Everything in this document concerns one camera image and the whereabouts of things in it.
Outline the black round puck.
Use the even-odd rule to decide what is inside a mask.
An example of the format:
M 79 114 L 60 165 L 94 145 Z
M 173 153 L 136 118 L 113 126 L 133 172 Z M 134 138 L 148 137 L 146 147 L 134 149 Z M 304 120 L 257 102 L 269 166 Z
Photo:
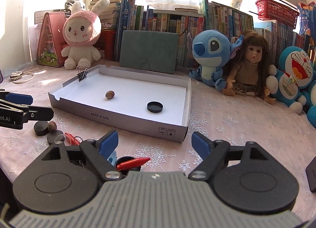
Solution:
M 33 126 L 35 134 L 38 136 L 47 135 L 49 133 L 48 124 L 48 121 L 37 121 Z
M 64 141 L 65 141 L 65 135 L 60 130 L 55 130 L 47 134 L 47 142 L 49 143 L 49 145 L 53 143 L 64 142 Z

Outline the red crayon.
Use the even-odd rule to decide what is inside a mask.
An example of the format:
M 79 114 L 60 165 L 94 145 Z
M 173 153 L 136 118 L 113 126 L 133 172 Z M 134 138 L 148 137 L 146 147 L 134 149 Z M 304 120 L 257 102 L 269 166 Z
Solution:
M 121 163 L 117 167 L 118 167 L 118 170 L 126 170 L 126 169 L 131 170 L 132 168 L 144 165 L 150 160 L 151 160 L 150 157 L 137 157 L 133 160 L 129 160 L 124 163 Z
M 77 146 L 80 144 L 80 141 L 70 133 L 64 133 L 66 141 L 71 145 L 71 146 Z

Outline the dark brown hazelnut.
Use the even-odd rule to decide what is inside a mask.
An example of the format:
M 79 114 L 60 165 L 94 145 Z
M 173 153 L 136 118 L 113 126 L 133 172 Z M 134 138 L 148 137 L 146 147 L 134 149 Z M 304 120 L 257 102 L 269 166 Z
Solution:
M 56 124 L 56 122 L 55 122 L 55 121 L 50 121 L 50 122 L 48 123 L 47 128 L 48 128 L 48 131 L 49 131 L 49 132 L 54 132 L 54 131 L 56 131 L 56 130 L 57 130 L 57 124 Z

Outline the light brown hazelnut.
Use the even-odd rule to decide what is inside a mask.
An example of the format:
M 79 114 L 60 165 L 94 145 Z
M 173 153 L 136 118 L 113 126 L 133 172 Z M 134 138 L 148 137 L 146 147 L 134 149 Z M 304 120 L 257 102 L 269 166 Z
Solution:
M 115 96 L 115 92 L 112 90 L 109 90 L 105 93 L 105 98 L 106 99 L 113 99 L 113 97 Z

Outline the white shallow cardboard box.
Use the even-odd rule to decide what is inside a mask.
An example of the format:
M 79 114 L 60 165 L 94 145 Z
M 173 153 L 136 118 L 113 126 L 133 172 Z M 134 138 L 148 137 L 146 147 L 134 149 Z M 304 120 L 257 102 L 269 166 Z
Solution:
M 97 65 L 79 82 L 77 76 L 48 93 L 53 107 L 142 135 L 182 143 L 191 110 L 191 79 L 152 71 Z M 115 92 L 113 99 L 105 93 Z M 147 110 L 150 101 L 163 105 Z

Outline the small black binder clip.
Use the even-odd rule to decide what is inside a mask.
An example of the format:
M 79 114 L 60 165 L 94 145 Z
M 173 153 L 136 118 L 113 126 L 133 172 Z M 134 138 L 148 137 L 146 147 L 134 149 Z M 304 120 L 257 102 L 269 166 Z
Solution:
M 80 66 L 76 66 L 76 70 L 78 72 L 77 77 L 79 79 L 79 82 L 81 82 L 82 80 L 84 80 L 87 77 L 88 68 L 82 69 Z

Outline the brown haired doll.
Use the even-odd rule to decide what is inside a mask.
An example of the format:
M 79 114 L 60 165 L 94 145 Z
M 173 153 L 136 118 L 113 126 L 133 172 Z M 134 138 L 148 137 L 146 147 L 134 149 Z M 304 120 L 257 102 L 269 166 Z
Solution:
M 266 86 L 271 55 L 265 38 L 254 30 L 243 34 L 243 43 L 228 66 L 226 87 L 222 93 L 227 96 L 243 94 L 256 96 L 269 104 L 275 102 Z

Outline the pink bunny plush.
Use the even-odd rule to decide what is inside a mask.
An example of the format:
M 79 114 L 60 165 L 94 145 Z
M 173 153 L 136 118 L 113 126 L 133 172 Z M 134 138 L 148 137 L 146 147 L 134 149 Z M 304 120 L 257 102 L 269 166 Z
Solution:
M 90 11 L 81 8 L 80 2 L 75 2 L 71 8 L 71 16 L 63 26 L 63 37 L 68 44 L 62 49 L 61 55 L 66 57 L 64 67 L 73 70 L 77 67 L 88 69 L 94 61 L 101 58 L 101 53 L 94 44 L 101 33 L 99 15 L 110 4 L 110 0 L 99 0 Z

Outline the blue Stitch plush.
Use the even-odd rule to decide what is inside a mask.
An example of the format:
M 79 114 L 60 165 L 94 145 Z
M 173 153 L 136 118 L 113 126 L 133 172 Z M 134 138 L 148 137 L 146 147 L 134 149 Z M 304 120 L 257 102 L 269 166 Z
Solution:
M 240 36 L 235 43 L 217 30 L 205 30 L 195 37 L 187 34 L 187 50 L 192 53 L 199 64 L 197 70 L 192 70 L 189 76 L 202 81 L 216 90 L 223 90 L 227 83 L 223 78 L 222 67 L 235 57 L 242 46 L 244 36 Z

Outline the red crate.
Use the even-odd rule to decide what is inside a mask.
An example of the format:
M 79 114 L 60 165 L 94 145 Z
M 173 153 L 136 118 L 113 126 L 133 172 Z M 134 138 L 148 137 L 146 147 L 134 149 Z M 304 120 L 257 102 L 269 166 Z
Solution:
M 94 47 L 99 50 L 102 59 L 114 61 L 115 39 L 115 30 L 101 31 L 100 37 Z

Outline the green suede case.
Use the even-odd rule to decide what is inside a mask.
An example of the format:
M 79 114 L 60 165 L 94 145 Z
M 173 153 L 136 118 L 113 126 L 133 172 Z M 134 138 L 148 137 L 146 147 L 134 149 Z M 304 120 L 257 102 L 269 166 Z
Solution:
M 124 68 L 173 74 L 177 62 L 177 33 L 126 30 L 119 65 Z

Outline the Doraemon plush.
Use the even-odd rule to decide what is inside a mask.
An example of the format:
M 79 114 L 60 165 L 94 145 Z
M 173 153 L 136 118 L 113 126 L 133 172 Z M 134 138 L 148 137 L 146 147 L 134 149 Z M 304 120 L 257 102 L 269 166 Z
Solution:
M 308 54 L 289 46 L 281 53 L 278 67 L 271 64 L 266 79 L 270 96 L 300 114 L 306 106 L 307 118 L 315 126 L 315 71 Z

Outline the stack of books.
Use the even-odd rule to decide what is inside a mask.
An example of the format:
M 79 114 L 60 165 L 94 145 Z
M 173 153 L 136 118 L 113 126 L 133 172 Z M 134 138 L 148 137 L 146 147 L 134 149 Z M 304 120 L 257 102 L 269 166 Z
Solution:
M 101 30 L 116 30 L 122 0 L 108 0 L 106 8 L 101 8 L 101 0 L 91 0 L 89 11 L 95 11 L 101 21 Z

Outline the row of books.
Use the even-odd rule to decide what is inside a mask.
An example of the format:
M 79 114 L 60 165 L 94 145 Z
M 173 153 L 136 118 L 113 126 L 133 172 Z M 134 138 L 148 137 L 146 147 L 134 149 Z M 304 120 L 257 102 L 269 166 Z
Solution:
M 301 6 L 301 18 L 306 22 L 315 21 L 315 3 Z M 285 47 L 293 45 L 302 47 L 315 61 L 315 41 L 308 29 L 291 35 L 291 27 L 277 21 L 268 20 L 267 26 L 259 29 L 269 33 L 269 46 L 272 56 L 276 57 Z M 240 36 L 247 29 L 254 27 L 253 17 L 233 7 L 228 7 L 216 2 L 202 0 L 199 9 L 193 11 L 178 11 L 176 9 L 154 9 L 151 6 L 136 5 L 135 0 L 122 0 L 117 23 L 114 60 L 119 61 L 122 45 L 123 31 L 143 30 L 177 33 L 179 35 L 177 61 L 181 67 L 195 67 L 194 62 L 187 56 L 184 48 L 184 36 L 191 33 L 196 36 L 206 29 L 216 29 L 232 39 Z

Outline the red plastic basket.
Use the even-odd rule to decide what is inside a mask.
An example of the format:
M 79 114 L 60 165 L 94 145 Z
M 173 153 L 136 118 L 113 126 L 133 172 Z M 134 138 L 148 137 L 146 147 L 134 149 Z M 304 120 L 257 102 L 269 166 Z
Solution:
M 274 0 L 257 0 L 256 6 L 260 20 L 277 20 L 289 27 L 296 27 L 299 13 L 294 9 Z

